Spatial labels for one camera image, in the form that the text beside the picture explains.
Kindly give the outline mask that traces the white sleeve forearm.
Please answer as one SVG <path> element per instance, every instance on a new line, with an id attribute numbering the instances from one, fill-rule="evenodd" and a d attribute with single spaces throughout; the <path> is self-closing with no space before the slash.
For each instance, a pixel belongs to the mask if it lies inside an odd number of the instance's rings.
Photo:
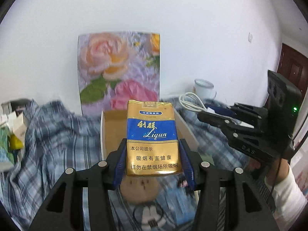
<path id="1" fill-rule="evenodd" d="M 274 219 L 279 230 L 289 230 L 307 205 L 307 199 L 295 181 L 292 169 L 288 163 L 282 165 L 283 180 L 276 181 L 273 198 L 276 206 Z"/>

